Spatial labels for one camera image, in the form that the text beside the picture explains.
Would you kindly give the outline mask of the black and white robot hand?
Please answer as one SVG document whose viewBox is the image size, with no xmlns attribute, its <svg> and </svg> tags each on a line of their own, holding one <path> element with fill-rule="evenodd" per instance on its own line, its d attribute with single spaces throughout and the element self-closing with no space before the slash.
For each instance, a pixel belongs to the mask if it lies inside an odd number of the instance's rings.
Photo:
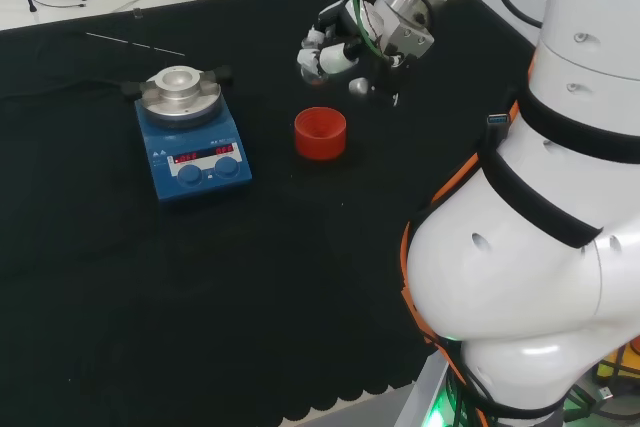
<svg viewBox="0 0 640 427">
<path fill-rule="evenodd" d="M 350 70 L 367 49 L 353 0 L 325 7 L 301 41 L 296 62 L 302 77 L 318 84 Z"/>
</svg>

